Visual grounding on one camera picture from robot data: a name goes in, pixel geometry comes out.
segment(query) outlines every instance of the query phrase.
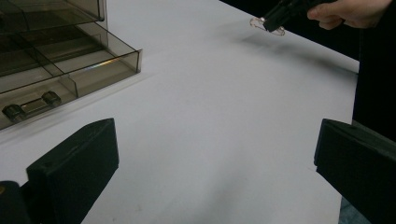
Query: plastic organizer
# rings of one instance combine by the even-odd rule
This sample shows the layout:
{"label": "plastic organizer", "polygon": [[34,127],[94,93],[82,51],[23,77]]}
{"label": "plastic organizer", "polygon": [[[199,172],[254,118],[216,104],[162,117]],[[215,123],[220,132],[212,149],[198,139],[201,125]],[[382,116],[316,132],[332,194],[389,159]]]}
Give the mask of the plastic organizer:
{"label": "plastic organizer", "polygon": [[141,50],[103,27],[104,8],[106,1],[0,0],[0,129],[140,72]]}

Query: sleeve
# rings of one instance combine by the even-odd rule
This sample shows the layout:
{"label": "sleeve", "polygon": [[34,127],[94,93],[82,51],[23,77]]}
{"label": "sleeve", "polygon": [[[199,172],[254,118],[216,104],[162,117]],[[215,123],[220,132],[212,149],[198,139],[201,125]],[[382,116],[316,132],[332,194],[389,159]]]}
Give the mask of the sleeve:
{"label": "sleeve", "polygon": [[396,141],[396,1],[375,28],[362,31],[353,119]]}

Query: hand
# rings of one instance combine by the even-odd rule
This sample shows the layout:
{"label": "hand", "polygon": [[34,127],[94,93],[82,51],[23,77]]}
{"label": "hand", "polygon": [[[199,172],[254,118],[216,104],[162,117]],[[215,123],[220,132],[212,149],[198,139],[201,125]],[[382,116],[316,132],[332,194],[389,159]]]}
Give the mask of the hand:
{"label": "hand", "polygon": [[308,10],[309,20],[331,30],[341,23],[354,28],[376,27],[392,0],[338,0]]}

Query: drawer handle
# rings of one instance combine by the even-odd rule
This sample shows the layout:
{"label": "drawer handle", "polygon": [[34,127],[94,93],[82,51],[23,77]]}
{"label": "drawer handle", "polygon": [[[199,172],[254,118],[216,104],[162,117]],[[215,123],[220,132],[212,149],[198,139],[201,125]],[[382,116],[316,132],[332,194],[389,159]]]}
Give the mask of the drawer handle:
{"label": "drawer handle", "polygon": [[3,108],[3,114],[12,121],[20,122],[38,111],[46,108],[54,108],[62,103],[61,97],[54,91],[45,92],[41,98],[27,102],[22,105],[7,105]]}

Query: white table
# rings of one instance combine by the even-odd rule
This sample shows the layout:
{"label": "white table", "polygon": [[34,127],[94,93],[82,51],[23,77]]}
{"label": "white table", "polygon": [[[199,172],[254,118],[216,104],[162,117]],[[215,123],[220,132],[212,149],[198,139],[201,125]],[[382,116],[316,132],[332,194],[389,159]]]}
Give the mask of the white table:
{"label": "white table", "polygon": [[84,223],[337,223],[315,170],[323,118],[350,122],[358,62],[270,35],[215,0],[107,0],[143,48],[136,77],[0,131],[0,179],[90,122],[116,121],[120,169]]}

